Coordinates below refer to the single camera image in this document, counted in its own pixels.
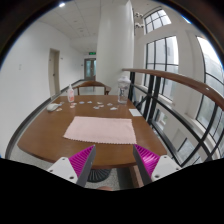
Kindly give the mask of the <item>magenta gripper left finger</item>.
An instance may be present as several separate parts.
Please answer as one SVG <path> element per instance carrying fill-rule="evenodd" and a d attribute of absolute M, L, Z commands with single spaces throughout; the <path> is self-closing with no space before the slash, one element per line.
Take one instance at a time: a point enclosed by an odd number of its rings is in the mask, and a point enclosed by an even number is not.
<path fill-rule="evenodd" d="M 61 157 L 47 171 L 78 186 L 84 187 L 95 156 L 96 146 L 92 145 L 70 158 Z"/>

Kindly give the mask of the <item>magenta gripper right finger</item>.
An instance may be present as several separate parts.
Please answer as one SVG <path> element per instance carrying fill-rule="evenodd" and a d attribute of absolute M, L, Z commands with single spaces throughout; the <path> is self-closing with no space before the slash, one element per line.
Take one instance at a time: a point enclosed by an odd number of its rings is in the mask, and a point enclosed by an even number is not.
<path fill-rule="evenodd" d="M 133 145 L 133 155 L 144 185 L 181 170 L 168 155 L 159 156 L 137 144 Z"/>

